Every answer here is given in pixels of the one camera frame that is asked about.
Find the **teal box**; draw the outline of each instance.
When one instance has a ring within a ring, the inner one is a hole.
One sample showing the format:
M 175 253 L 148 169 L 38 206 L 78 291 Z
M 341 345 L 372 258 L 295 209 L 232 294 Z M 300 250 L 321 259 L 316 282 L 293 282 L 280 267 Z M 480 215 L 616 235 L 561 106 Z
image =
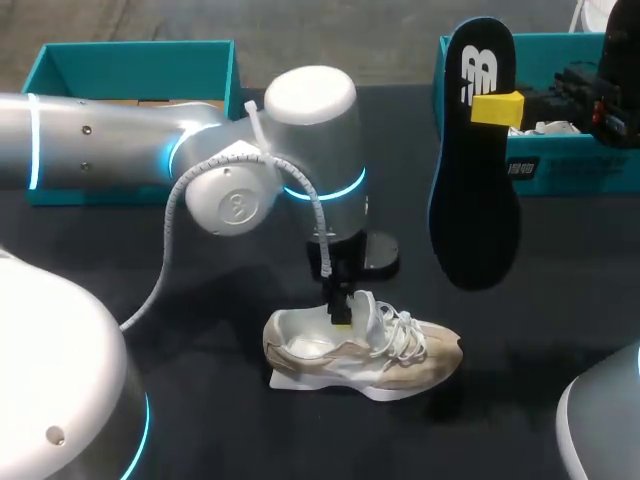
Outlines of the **teal box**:
M 572 62 L 593 62 L 602 55 L 602 33 L 521 34 L 516 45 L 518 84 L 545 89 L 554 73 Z M 433 109 L 441 132 L 443 122 L 444 56 L 449 37 L 441 37 L 433 79 Z M 507 162 L 537 163 L 530 180 L 514 180 L 520 195 L 592 195 L 640 192 L 640 153 L 598 143 L 591 135 L 509 137 Z
M 52 43 L 40 50 L 22 93 L 92 100 L 220 100 L 231 120 L 242 115 L 231 40 Z M 33 205 L 157 205 L 170 189 L 105 192 L 33 190 Z

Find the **metal bolt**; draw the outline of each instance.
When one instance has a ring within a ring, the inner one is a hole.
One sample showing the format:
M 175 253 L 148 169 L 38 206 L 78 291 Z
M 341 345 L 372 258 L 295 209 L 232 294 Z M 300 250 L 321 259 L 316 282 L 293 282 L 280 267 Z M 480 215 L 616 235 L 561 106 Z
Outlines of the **metal bolt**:
M 47 428 L 47 431 L 45 432 L 45 437 L 47 437 L 47 440 L 49 441 L 49 443 L 56 445 L 56 446 L 61 446 L 64 444 L 64 432 L 62 431 L 62 429 L 60 427 L 49 427 Z

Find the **shoe tongue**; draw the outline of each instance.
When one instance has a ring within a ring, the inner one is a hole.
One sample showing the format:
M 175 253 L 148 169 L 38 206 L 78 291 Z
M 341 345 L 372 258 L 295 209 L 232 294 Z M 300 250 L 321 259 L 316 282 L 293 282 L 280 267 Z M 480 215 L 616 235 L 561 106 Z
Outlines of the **shoe tongue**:
M 356 334 L 366 340 L 370 347 L 383 348 L 387 344 L 386 332 L 373 294 L 358 290 L 353 297 L 351 312 L 351 325 Z

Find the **robotic arm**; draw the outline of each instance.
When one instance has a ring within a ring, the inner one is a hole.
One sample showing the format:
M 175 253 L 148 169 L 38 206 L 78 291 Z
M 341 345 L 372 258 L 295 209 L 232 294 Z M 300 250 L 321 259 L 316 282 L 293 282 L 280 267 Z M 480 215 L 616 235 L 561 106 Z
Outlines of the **robotic arm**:
M 248 232 L 288 197 L 309 239 L 315 279 L 335 324 L 348 324 L 346 297 L 362 280 L 398 269 L 398 248 L 366 229 L 366 168 L 356 90 L 343 72 L 303 67 L 267 89 L 265 109 L 227 120 L 215 107 L 192 102 L 128 107 L 84 99 L 0 95 L 0 188 L 111 189 L 171 187 L 212 156 L 270 155 L 295 165 L 318 192 L 326 221 L 332 274 L 321 278 L 321 255 L 310 198 L 286 172 L 268 165 L 229 163 L 194 178 L 185 199 L 196 222 L 216 235 Z

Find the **yellow block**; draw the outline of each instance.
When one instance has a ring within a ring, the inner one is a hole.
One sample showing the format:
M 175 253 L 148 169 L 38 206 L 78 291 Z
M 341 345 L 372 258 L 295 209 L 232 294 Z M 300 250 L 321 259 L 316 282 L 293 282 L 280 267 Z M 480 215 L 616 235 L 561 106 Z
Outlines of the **yellow block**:
M 524 97 L 520 92 L 504 95 L 474 95 L 471 121 L 520 128 L 524 113 Z

